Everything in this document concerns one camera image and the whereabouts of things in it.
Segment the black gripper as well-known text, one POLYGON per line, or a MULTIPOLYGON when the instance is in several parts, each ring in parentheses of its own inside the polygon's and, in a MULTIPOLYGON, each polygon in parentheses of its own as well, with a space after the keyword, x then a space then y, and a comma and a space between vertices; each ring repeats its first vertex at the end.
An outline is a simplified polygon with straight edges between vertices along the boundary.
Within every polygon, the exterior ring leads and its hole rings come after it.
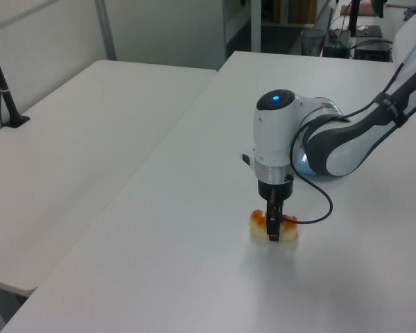
POLYGON ((289 199, 293 193, 293 180, 284 184, 271 185, 260 180, 257 181, 260 197, 266 201, 266 230, 270 241, 279 241, 281 209, 284 201, 289 199), (274 203, 271 203, 272 193, 275 193, 274 203))

